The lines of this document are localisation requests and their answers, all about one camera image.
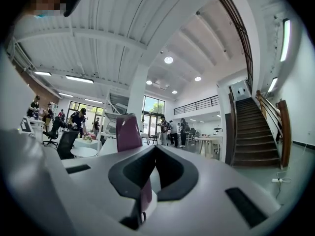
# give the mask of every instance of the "desk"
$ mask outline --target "desk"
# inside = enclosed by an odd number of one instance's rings
[[[212,141],[218,141],[218,144],[220,146],[220,143],[221,143],[221,139],[222,137],[221,136],[210,136],[210,137],[195,137],[195,141],[201,141],[201,147],[200,147],[200,152],[199,154],[201,154],[201,151],[202,151],[202,146],[204,145],[205,147],[205,156],[207,153],[209,153],[209,146],[208,146],[208,142],[210,144],[210,152],[212,154]]]
[[[97,142],[98,140],[92,140],[91,142],[88,140],[83,140],[83,138],[75,139],[73,145],[76,148],[93,148],[97,150]]]
[[[90,147],[74,147],[71,154],[76,157],[92,157],[97,155],[97,150]]]

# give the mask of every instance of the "wooden staircase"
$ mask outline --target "wooden staircase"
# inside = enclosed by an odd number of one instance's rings
[[[233,166],[280,166],[277,145],[252,98],[236,102],[237,136]]]

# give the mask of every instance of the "black vent slot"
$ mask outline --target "black vent slot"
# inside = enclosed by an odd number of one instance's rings
[[[231,188],[225,192],[251,228],[267,218],[239,188]]]
[[[84,165],[66,168],[66,171],[68,172],[68,174],[73,174],[73,173],[77,173],[80,171],[86,171],[88,169],[90,169],[90,166],[87,164],[84,164]]]

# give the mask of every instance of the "stair railing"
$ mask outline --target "stair railing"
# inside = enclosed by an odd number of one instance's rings
[[[260,110],[267,120],[267,114],[270,116],[271,120],[274,122],[277,130],[282,137],[282,154],[281,154],[281,166],[287,167],[289,165],[290,151],[291,151],[291,124],[289,112],[287,109],[286,101],[282,100],[278,103],[278,109],[274,107],[270,101],[268,101],[264,96],[261,95],[260,90],[256,93],[256,99],[260,103]]]

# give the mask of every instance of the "black metal railing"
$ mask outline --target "black metal railing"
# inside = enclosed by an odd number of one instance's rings
[[[240,13],[238,12],[235,4],[232,0],[219,0],[223,7],[226,9],[229,17],[233,21],[233,24],[237,30],[237,33],[241,39],[246,65],[247,65],[247,76],[248,76],[248,86],[250,88],[250,92],[252,93],[252,50],[250,45],[250,40],[247,35],[247,31],[243,20],[241,18]]]
[[[217,95],[212,96],[210,98],[199,100],[188,105],[184,105],[179,108],[174,108],[174,114],[183,114],[190,111],[195,111],[203,108],[213,107],[219,104],[219,97]]]

